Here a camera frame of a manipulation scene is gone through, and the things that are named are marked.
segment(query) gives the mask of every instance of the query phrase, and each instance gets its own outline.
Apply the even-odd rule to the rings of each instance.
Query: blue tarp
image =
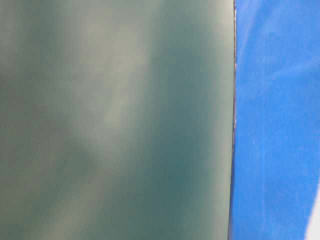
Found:
[[[320,172],[319,9],[236,1],[233,240],[305,237]]]

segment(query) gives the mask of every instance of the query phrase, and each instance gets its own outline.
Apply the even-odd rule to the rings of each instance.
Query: blue cloth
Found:
[[[320,172],[319,10],[236,1],[233,240],[304,238]]]

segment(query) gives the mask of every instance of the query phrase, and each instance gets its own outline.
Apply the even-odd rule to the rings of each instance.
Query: smooth surface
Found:
[[[226,240],[232,0],[0,0],[0,239]]]
[[[320,171],[319,9],[236,1],[233,240],[319,239],[306,235]]]

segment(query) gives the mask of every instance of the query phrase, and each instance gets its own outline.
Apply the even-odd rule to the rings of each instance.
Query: green panel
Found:
[[[0,0],[0,239],[226,240],[232,0]]]

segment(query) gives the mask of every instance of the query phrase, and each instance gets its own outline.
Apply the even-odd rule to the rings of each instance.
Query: dark edge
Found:
[[[237,8],[236,0],[233,0],[233,123],[232,123],[232,159],[231,159],[231,180],[230,180],[230,203],[229,203],[229,224],[228,224],[228,240],[232,240],[232,211],[234,197],[234,180],[235,180],[235,147],[236,147],[236,69],[237,69]]]

